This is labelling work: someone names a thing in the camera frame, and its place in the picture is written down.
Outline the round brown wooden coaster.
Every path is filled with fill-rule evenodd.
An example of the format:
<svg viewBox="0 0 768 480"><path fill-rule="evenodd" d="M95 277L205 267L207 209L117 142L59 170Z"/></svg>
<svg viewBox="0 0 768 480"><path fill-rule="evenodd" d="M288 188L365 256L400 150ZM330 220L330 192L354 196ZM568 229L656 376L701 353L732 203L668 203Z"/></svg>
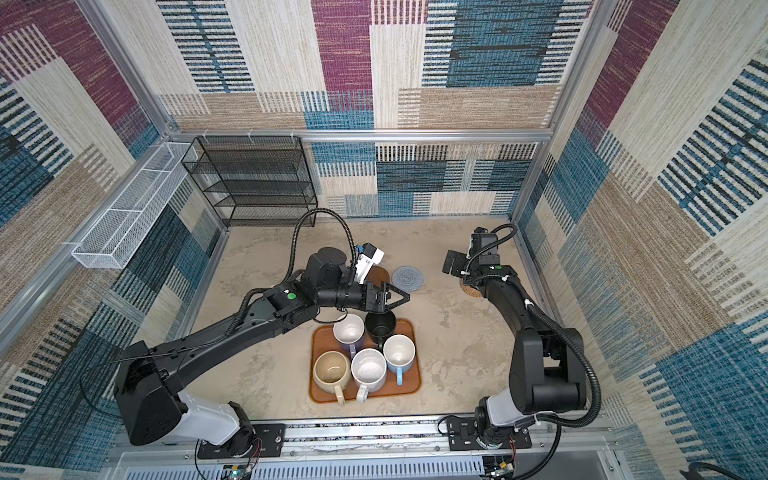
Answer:
<svg viewBox="0 0 768 480"><path fill-rule="evenodd" d="M367 274L366 281L380 287L383 282L388 283L390 281L390 274L381 266L372 266Z"/></svg>

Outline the black mug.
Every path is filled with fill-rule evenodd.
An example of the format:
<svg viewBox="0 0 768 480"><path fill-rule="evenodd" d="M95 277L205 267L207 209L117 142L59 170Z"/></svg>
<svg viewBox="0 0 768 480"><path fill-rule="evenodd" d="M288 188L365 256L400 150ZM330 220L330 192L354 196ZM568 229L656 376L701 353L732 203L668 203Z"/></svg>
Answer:
<svg viewBox="0 0 768 480"><path fill-rule="evenodd" d="M364 320L366 332L379 351L386 341L395 334L397 318L393 312L368 313Z"/></svg>

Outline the blue grey braided coaster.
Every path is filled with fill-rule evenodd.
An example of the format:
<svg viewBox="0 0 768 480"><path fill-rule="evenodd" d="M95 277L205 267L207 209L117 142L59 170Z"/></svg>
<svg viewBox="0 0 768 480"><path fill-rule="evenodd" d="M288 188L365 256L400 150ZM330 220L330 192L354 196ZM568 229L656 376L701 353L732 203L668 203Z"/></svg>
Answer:
<svg viewBox="0 0 768 480"><path fill-rule="evenodd" d="M391 274L391 283L403 291L412 293L424 285L424 276L419 269L404 265L395 269Z"/></svg>

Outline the woven rattan round coaster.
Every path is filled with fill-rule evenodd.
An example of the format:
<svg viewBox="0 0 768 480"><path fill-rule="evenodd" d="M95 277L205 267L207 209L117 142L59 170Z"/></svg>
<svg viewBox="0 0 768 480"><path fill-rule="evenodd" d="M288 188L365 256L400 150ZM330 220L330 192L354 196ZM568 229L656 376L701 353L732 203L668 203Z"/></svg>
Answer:
<svg viewBox="0 0 768 480"><path fill-rule="evenodd" d="M473 298L482 298L483 295L480 291L478 291L473 286L467 284L463 278L459 279L459 285L461 290L468 296Z"/></svg>

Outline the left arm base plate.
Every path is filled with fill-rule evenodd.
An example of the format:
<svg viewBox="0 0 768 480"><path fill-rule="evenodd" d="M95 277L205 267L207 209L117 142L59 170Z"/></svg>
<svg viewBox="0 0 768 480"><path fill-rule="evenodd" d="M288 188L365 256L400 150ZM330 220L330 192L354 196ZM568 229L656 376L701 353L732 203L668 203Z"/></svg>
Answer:
<svg viewBox="0 0 768 480"><path fill-rule="evenodd" d="M238 458L240 461L281 455L286 425L284 423L256 424L241 428L223 445L203 441L196 449L198 460Z"/></svg>

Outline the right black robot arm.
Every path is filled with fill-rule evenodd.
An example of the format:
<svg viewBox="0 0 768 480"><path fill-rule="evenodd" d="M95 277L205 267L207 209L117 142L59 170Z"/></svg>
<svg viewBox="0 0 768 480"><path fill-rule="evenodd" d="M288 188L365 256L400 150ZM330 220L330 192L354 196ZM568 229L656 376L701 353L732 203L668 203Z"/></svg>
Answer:
<svg viewBox="0 0 768 480"><path fill-rule="evenodd" d="M564 328L532 299L517 272L501 263L498 248L513 239L514 224L476 228L468 251L450 250L443 272L457 277L493 305L514 334L506 390L480 400L475 428L482 444L496 446L536 422L583 428L600 413L602 392L578 330Z"/></svg>

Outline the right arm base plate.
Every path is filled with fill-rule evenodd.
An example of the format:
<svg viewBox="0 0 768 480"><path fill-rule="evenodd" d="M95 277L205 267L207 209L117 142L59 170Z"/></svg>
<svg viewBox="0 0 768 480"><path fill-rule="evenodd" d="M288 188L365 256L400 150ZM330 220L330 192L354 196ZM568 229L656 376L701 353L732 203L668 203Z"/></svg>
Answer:
<svg viewBox="0 0 768 480"><path fill-rule="evenodd" d="M451 451L514 450L533 446L527 431L501 428L491 433L479 433L475 419L446 415L437 422L437 431L446 436Z"/></svg>

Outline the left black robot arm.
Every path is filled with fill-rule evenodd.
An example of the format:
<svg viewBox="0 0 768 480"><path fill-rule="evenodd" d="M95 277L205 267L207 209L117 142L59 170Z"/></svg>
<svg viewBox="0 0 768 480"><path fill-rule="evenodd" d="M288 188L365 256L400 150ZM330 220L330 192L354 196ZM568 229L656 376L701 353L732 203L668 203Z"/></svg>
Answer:
<svg viewBox="0 0 768 480"><path fill-rule="evenodd" d="M241 351L315 319L323 308L384 314L409 301L404 290L368 280L380 250L370 243L349 249L321 248L304 269L289 266L280 283L249 290L234 314L202 330L155 347L143 341L127 347L113 362L113 396L130 444L185 438L233 457L248 453L256 433L243 408L195 397L186 388Z"/></svg>

